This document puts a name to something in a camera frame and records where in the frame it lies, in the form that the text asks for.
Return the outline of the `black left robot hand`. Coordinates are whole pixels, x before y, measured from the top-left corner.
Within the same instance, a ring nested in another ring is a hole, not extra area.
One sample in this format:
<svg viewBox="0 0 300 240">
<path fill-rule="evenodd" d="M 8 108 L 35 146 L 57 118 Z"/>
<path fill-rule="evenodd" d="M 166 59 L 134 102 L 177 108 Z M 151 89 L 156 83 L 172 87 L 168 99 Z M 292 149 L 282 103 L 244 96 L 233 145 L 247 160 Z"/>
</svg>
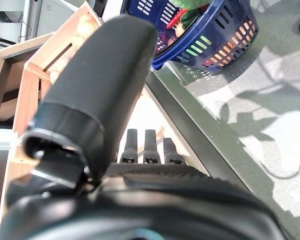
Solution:
<svg viewBox="0 0 300 240">
<path fill-rule="evenodd" d="M 116 163 L 157 45 L 153 24 L 96 30 L 40 102 L 22 138 L 38 165 L 13 180 L 0 240 L 285 240 L 252 193 L 192 166 Z"/>
</svg>

